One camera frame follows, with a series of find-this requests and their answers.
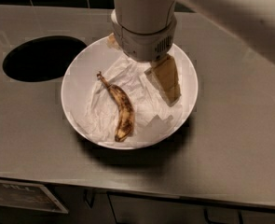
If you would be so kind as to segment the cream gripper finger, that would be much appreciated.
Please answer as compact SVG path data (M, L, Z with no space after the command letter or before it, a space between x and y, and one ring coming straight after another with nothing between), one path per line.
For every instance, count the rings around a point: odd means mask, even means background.
M181 89L178 70L170 54L152 62L144 73L168 106L173 106L179 100Z
M107 46L111 49L121 50L121 46L117 43L114 34L110 34L107 38Z

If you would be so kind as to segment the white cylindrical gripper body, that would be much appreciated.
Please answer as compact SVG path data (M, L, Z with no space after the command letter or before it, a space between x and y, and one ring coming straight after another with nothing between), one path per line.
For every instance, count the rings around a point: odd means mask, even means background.
M133 25L142 25L144 31L132 31L117 19L117 11L111 14L113 35L123 52L137 62L152 62L164 57L172 47L177 20L174 13L161 17L150 15L144 21L137 19Z

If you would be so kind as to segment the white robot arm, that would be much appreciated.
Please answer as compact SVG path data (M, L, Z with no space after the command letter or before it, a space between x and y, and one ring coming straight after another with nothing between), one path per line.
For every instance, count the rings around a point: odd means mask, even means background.
M175 11L200 14L275 64L275 0L114 0L108 44L136 62L149 62L167 102L180 96L177 67L168 54Z

